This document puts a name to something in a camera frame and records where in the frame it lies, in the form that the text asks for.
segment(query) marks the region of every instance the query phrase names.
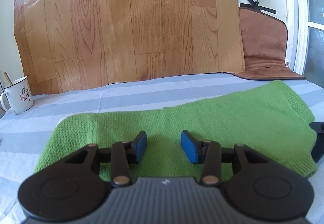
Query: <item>black tape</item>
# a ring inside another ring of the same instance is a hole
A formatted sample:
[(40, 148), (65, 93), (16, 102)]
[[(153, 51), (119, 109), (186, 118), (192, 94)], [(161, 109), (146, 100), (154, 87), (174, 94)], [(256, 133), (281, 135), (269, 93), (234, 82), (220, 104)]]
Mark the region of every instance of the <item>black tape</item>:
[(258, 6), (253, 0), (247, 0), (248, 2), (250, 2), (250, 4), (245, 4), (245, 3), (240, 3), (240, 7), (246, 7), (246, 8), (251, 8), (254, 9), (256, 11), (261, 12), (261, 10), (263, 11), (267, 11), (273, 14), (277, 14), (277, 11), (271, 8), (266, 8), (263, 6)]
[(316, 134), (317, 139), (312, 149), (312, 158), (317, 163), (324, 155), (324, 122), (315, 122), (309, 124)]

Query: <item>striped bedsheet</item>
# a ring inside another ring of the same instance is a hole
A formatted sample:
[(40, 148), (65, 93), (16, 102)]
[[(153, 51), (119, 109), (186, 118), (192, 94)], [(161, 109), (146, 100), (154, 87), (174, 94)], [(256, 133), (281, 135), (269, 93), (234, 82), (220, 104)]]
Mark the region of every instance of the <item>striped bedsheet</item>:
[[(267, 81), (249, 81), (231, 74), (201, 74), (167, 77), (144, 82), (34, 97), (33, 107), (19, 115), (0, 119), (0, 223), (16, 224), (25, 219), (17, 201), (20, 183), (32, 174), (39, 156), (57, 123), (81, 112), (136, 111), (176, 106), (249, 90)], [(306, 80), (285, 81), (312, 110), (315, 121), (324, 121), (324, 89)], [(324, 223), (324, 157), (310, 178), (315, 201), (307, 218)]]

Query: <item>blue gripper pad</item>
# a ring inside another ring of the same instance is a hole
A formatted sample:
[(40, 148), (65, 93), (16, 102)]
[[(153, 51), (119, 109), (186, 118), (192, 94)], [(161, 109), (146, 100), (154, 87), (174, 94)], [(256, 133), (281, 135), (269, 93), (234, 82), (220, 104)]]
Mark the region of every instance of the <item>blue gripper pad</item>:
[(189, 137), (186, 135), (185, 132), (181, 133), (181, 147), (184, 150), (188, 160), (193, 163), (198, 163), (198, 154), (196, 150), (196, 146), (194, 143), (192, 143), (189, 139)]
[(142, 160), (142, 157), (145, 153), (145, 149), (147, 147), (147, 135), (144, 133), (137, 144), (135, 144), (136, 148), (136, 162), (139, 163)]
[[(255, 220), (233, 209), (218, 188), (198, 185), (193, 177), (139, 177), (115, 188), (94, 212), (56, 224), (309, 224)], [(24, 224), (48, 224), (28, 218)]]

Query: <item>brown seat pad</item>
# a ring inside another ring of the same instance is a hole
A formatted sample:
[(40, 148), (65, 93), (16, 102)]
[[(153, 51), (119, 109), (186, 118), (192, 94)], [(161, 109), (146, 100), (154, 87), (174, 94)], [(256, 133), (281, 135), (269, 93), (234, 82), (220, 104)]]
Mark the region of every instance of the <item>brown seat pad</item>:
[(245, 71), (249, 80), (305, 79), (286, 67), (288, 30), (282, 21), (250, 8), (239, 8)]

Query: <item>green knitted fabric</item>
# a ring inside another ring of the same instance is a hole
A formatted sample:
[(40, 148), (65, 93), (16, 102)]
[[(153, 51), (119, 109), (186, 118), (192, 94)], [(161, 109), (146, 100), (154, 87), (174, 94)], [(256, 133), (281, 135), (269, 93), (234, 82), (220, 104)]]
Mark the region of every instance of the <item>green knitted fabric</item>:
[[(148, 146), (140, 164), (130, 165), (138, 176), (195, 176), (202, 165), (190, 164), (180, 146), (182, 130), (222, 147), (244, 143), (302, 176), (311, 176), (316, 164), (310, 152), (316, 133), (309, 127), (314, 116), (301, 98), (281, 81), (213, 99), (161, 110), (123, 111), (70, 116), (53, 131), (35, 171), (54, 163), (88, 143), (100, 148), (147, 132)], [(109, 180), (110, 164), (100, 177)], [(223, 164), (222, 178), (232, 176)]]

